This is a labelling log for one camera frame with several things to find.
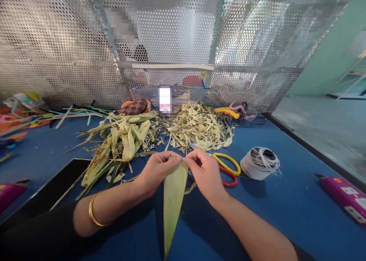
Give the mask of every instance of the yellow glue gun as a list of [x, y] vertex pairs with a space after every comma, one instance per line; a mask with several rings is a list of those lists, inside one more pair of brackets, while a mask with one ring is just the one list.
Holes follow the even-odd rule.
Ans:
[[239, 119], [240, 117], [240, 114], [235, 112], [235, 111], [232, 111], [230, 109], [230, 107], [224, 107], [224, 108], [215, 108], [214, 111], [216, 113], [225, 113], [225, 114], [229, 114], [230, 116], [233, 116], [235, 119]]

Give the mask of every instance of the white string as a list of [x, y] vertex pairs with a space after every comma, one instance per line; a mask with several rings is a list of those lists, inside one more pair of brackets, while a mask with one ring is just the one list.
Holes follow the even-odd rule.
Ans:
[[255, 180], [263, 180], [271, 173], [275, 175], [277, 173], [282, 174], [279, 169], [280, 164], [277, 156], [274, 154], [274, 159], [271, 160], [263, 154], [266, 150], [272, 152], [270, 149], [261, 147], [256, 148], [252, 148], [240, 161], [240, 167], [243, 172]]

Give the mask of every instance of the brown checkered bag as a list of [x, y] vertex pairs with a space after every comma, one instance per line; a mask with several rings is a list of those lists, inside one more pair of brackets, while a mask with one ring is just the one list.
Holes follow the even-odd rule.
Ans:
[[135, 102], [129, 103], [127, 106], [121, 107], [118, 114], [137, 115], [145, 111], [148, 103], [145, 99], [139, 99]]

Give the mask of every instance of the metal partition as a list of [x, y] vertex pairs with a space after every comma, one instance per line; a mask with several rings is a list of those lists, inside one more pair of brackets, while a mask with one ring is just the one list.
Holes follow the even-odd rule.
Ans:
[[[174, 85], [175, 104], [273, 111], [344, 0], [0, 0], [0, 87], [120, 107]], [[207, 89], [202, 86], [201, 78]]]

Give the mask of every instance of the smartphone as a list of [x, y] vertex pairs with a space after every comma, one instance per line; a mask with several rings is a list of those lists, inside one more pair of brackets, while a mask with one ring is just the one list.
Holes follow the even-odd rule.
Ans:
[[159, 113], [173, 112], [172, 88], [170, 86], [159, 86], [157, 92], [157, 106], [159, 108]]

